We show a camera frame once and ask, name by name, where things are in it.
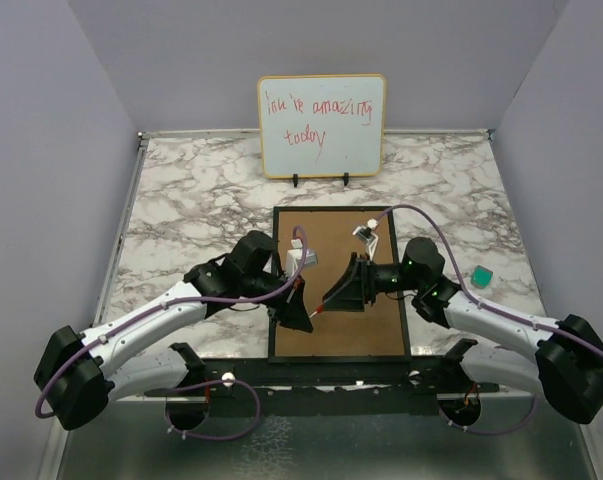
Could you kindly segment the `black picture frame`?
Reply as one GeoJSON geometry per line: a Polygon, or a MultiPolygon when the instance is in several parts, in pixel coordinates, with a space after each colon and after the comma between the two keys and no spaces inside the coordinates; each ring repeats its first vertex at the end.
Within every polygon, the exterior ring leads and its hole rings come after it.
{"type": "MultiPolygon", "coordinates": [[[[318,264],[306,268],[304,303],[309,313],[320,305],[323,295],[343,275],[355,252],[364,244],[352,235],[358,225],[376,217],[382,206],[278,206],[273,211],[273,236],[279,253],[290,247],[292,229],[300,225],[318,264]]],[[[326,310],[311,319],[313,331],[272,325],[268,335],[268,360],[283,362],[372,362],[411,358],[405,303],[377,296],[362,312],[326,310]]]]}

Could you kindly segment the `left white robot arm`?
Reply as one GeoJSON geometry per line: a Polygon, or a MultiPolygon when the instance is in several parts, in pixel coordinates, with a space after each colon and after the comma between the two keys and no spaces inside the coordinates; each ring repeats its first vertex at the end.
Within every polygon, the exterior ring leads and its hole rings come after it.
{"type": "Polygon", "coordinates": [[[312,332],[301,277],[310,248],[302,227],[294,227],[291,244],[291,269],[270,273],[265,266],[278,257],[276,243],[252,230],[230,252],[194,266],[139,309],[82,332],[70,326],[56,330],[33,376],[40,390],[36,417],[54,417],[71,431],[95,419],[116,397],[172,388],[183,395],[195,392],[202,371],[185,348],[171,347],[148,363],[138,355],[173,332],[237,304],[264,305],[273,323],[312,332]]]}

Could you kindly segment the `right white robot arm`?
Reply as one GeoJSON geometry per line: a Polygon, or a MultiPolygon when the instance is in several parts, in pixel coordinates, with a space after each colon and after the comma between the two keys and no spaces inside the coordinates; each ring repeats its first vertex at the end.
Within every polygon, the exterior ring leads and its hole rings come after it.
{"type": "Polygon", "coordinates": [[[442,383],[462,391],[475,383],[511,386],[542,396],[558,413],[590,423],[603,407],[603,342],[583,318],[524,315],[463,289],[443,273],[435,243],[410,240],[398,263],[377,264],[353,254],[323,298],[329,311],[358,312],[380,294],[411,292],[425,321],[492,341],[463,341],[440,367],[442,383]]]}

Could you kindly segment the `black whiteboard stand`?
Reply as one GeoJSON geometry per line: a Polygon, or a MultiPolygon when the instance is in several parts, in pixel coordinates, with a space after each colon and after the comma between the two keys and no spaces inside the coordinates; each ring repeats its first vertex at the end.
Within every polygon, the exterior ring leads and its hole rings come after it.
{"type": "Polygon", "coordinates": [[[305,182],[336,182],[343,187],[347,187],[350,184],[350,180],[351,175],[349,172],[336,176],[301,176],[297,173],[294,173],[291,177],[291,182],[294,188],[298,188],[302,183],[305,182]]]}

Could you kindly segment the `teal green eraser block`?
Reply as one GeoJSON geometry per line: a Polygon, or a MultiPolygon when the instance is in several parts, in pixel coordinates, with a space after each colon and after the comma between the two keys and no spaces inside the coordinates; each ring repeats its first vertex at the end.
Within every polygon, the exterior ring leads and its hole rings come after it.
{"type": "Polygon", "coordinates": [[[493,279],[493,271],[482,266],[477,265],[471,275],[471,284],[477,289],[486,289],[493,279]]]}

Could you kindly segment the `yellow-framed whiteboard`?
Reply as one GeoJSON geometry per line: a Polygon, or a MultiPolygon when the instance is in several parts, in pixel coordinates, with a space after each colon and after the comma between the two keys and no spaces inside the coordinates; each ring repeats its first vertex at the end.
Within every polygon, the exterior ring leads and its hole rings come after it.
{"type": "Polygon", "coordinates": [[[264,175],[376,175],[383,160],[386,90],[380,74],[261,78],[257,94],[264,175]]]}

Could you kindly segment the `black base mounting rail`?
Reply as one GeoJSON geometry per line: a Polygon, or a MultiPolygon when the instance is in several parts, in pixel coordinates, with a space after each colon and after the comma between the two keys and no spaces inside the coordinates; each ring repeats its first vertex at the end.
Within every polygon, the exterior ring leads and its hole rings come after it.
{"type": "Polygon", "coordinates": [[[458,355],[365,362],[209,358],[205,380],[230,372],[256,390],[260,404],[241,386],[183,393],[159,389],[148,396],[167,397],[169,405],[180,403],[187,411],[207,408],[215,417],[248,417],[255,411],[265,416],[435,415],[440,395],[455,399],[470,391],[497,390],[494,384],[469,379],[457,364],[459,359],[458,355]]]}

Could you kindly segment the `aluminium table edge rail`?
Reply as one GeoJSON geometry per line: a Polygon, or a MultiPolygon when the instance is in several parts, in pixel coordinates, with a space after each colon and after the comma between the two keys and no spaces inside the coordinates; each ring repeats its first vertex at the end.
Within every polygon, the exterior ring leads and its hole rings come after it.
{"type": "Polygon", "coordinates": [[[90,327],[96,327],[103,323],[107,323],[108,318],[110,317],[109,313],[111,310],[112,297],[115,295],[119,281],[120,262],[124,252],[130,219],[144,168],[148,144],[149,139],[147,138],[147,135],[144,132],[138,132],[131,178],[126,189],[123,207],[114,231],[113,244],[108,256],[104,277],[101,282],[93,313],[87,320],[82,320],[78,325],[77,333],[79,337],[81,337],[82,333],[90,327]]]}

